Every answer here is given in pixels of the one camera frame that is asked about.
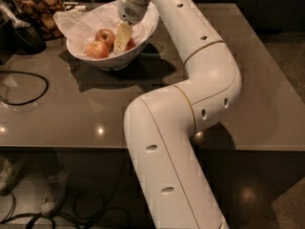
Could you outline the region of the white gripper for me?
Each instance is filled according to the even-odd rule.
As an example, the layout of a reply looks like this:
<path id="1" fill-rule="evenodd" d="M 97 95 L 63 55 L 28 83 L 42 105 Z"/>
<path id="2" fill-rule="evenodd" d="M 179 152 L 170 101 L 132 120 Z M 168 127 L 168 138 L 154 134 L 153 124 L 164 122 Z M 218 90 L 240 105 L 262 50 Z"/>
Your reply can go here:
<path id="1" fill-rule="evenodd" d="M 123 22 L 117 26 L 113 44 L 115 54 L 127 52 L 131 48 L 132 26 L 130 24 L 136 25 L 143 20 L 148 5 L 148 2 L 140 3 L 138 1 L 118 0 L 117 12 Z"/>

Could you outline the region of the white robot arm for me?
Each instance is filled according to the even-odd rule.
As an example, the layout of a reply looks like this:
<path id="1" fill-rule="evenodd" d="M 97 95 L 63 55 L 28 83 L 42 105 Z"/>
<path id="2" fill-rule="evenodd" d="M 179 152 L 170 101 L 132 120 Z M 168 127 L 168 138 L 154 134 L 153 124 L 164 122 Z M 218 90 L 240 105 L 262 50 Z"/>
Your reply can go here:
<path id="1" fill-rule="evenodd" d="M 153 3 L 182 59 L 187 79 L 137 97 L 124 131 L 155 227 L 229 229 L 190 138 L 228 114 L 241 92 L 239 68 L 192 0 L 118 0 L 120 17 Z"/>

